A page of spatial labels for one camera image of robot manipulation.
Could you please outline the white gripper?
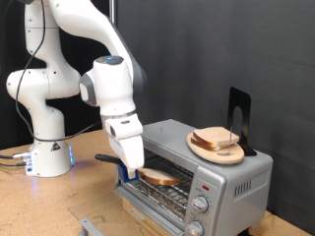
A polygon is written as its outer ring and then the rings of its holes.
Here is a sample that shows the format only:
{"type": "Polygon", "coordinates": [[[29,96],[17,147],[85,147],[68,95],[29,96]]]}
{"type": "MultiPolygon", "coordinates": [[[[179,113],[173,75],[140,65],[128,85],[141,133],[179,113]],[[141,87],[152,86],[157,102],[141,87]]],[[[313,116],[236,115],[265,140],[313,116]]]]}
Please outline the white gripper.
{"type": "Polygon", "coordinates": [[[109,143],[111,148],[127,167],[128,178],[134,179],[137,176],[135,170],[142,168],[145,163],[142,137],[135,136],[125,139],[116,139],[110,136],[109,143]]]}

